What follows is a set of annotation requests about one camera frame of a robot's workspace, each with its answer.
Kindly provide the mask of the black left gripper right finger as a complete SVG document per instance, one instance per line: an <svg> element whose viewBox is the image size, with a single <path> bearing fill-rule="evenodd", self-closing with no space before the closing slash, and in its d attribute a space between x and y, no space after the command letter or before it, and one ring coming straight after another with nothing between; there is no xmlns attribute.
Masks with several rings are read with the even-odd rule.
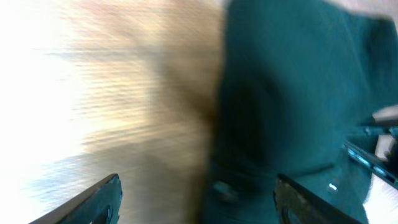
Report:
<svg viewBox="0 0 398 224"><path fill-rule="evenodd" d="M277 176L274 204L280 224L360 224L284 174Z"/></svg>

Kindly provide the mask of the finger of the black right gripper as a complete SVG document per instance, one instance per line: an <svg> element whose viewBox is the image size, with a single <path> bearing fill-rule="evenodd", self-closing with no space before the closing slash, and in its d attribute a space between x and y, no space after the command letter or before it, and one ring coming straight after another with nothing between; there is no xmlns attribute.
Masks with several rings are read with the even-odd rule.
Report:
<svg viewBox="0 0 398 224"><path fill-rule="evenodd" d="M377 146L370 143L379 137L389 137L384 157L377 155ZM397 188L397 106L377 111L374 116L358 124L345 142L344 148L353 161Z"/></svg>

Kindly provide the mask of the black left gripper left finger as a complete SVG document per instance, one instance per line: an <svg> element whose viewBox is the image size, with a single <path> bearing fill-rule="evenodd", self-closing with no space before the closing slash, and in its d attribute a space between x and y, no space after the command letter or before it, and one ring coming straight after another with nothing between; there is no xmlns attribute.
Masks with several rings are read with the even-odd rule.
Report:
<svg viewBox="0 0 398 224"><path fill-rule="evenodd" d="M123 198L118 174L110 174L30 224L117 224Z"/></svg>

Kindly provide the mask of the black t-shirt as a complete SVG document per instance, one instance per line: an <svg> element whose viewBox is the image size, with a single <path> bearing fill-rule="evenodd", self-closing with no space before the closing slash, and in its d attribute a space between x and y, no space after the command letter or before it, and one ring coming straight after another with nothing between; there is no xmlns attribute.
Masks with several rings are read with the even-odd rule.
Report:
<svg viewBox="0 0 398 224"><path fill-rule="evenodd" d="M202 223L277 223L285 174L361 223L371 174L345 141L397 104L392 20L327 1L234 0Z"/></svg>

